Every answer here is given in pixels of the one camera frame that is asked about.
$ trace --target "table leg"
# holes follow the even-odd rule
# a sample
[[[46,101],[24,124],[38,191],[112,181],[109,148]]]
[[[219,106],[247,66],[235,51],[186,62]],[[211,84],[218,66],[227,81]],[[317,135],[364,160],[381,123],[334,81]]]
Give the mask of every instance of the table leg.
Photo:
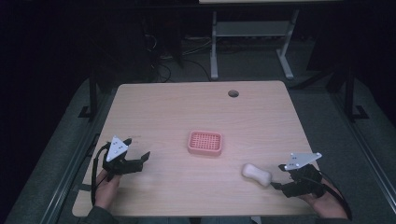
[[[291,69],[289,67],[288,60],[286,59],[286,51],[288,50],[288,47],[289,47],[289,42],[290,42],[291,36],[293,34],[293,30],[294,30],[295,23],[297,21],[298,13],[299,13],[298,9],[294,10],[293,15],[291,16],[288,30],[285,35],[285,43],[283,44],[282,49],[276,50],[277,57],[280,61],[280,64],[282,65],[283,72],[285,73],[285,76],[287,79],[294,78],[293,73],[291,72]]]
[[[217,19],[216,11],[213,12],[213,23],[212,23],[212,51],[210,53],[210,78],[217,80],[218,74],[218,57],[216,55],[216,30],[217,30]]]

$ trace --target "hole in table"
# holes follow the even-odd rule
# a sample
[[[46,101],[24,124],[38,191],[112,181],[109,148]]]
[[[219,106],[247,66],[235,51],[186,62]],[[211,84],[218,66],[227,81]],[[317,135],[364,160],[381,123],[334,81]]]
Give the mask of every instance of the hole in table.
[[[233,98],[238,97],[239,91],[234,91],[234,90],[228,91],[228,95],[233,97]]]

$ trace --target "floor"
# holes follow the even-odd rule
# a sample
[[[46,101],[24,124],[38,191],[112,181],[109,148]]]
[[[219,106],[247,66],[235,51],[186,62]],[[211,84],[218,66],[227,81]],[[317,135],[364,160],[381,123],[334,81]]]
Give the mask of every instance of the floor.
[[[219,47],[218,81],[281,80],[292,87],[317,72],[306,71],[312,40],[292,41],[287,53],[295,79],[283,76],[276,57],[282,39],[223,39]],[[205,45],[205,39],[185,41],[186,52]],[[208,48],[199,48],[183,57],[183,67],[163,55],[159,77],[155,81],[209,81]],[[328,77],[300,91],[290,90],[290,98],[303,124],[321,170],[343,191],[356,223],[396,223],[394,207],[387,195],[396,186],[396,132],[368,89],[356,80],[355,105],[362,105],[369,119],[351,123],[342,111],[344,91],[329,94]],[[56,132],[33,171],[7,223],[78,223],[71,213],[81,179],[85,174],[94,140],[100,134],[116,90],[98,94],[98,114],[89,121],[78,117],[83,106],[89,105],[88,80],[82,83],[64,113]],[[367,148],[379,165],[372,165]],[[384,175],[376,173],[382,170]],[[312,216],[262,217],[262,223],[314,223]],[[120,223],[128,218],[120,217]]]

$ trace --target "white stand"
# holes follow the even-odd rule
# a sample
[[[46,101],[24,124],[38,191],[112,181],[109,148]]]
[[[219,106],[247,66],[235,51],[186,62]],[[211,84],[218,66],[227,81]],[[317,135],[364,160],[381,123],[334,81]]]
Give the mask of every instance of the white stand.
[[[213,80],[219,78],[218,59],[216,54],[217,36],[285,36],[285,43],[276,50],[287,79],[293,79],[286,51],[293,34],[299,10],[294,10],[290,21],[217,21],[217,12],[213,12],[212,51],[210,53],[210,74]]]

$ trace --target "metal rail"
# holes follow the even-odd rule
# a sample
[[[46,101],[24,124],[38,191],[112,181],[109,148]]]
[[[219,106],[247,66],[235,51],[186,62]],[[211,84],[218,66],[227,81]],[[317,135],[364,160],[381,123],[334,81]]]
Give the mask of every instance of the metal rail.
[[[109,100],[110,96],[105,94],[103,96],[103,101],[101,105],[107,104]],[[64,175],[62,176],[61,181],[59,182],[55,191],[53,191],[50,203],[46,209],[44,216],[41,218],[41,224],[53,224],[57,222],[59,215],[62,212],[62,208],[68,191],[70,190],[76,177],[76,173],[78,172],[79,165],[85,159],[87,148],[89,148],[92,144],[91,140],[93,137],[95,137],[95,134],[101,132],[104,126],[104,123],[98,122],[98,120],[103,116],[106,116],[107,112],[108,111],[104,110],[104,106],[99,106],[96,117],[93,121],[88,123],[88,127],[86,128],[84,134],[81,136],[78,145],[76,146],[76,150],[72,156],[72,159],[70,160],[67,168],[64,171]]]
[[[363,152],[364,156],[366,157],[366,160],[369,162],[370,168],[375,174],[374,177],[378,183],[378,186],[381,188],[390,207],[392,208],[393,212],[396,214],[396,200],[395,200],[396,199],[396,190],[395,190],[395,188],[390,183],[388,176],[385,174],[385,172],[382,169],[381,165],[379,164],[378,160],[375,158],[373,151],[371,150],[370,146],[364,139],[359,128],[356,126],[355,123],[352,123],[350,121],[350,119],[347,117],[347,115],[345,114],[342,99],[339,96],[336,96],[334,94],[331,94],[331,97],[332,97],[334,104],[336,105],[336,108],[337,108],[339,114],[341,115],[341,118],[343,119],[344,123],[346,124],[346,126],[348,127],[350,132],[353,134],[354,138],[356,139],[356,141],[358,142],[358,144],[361,148],[361,151]]]

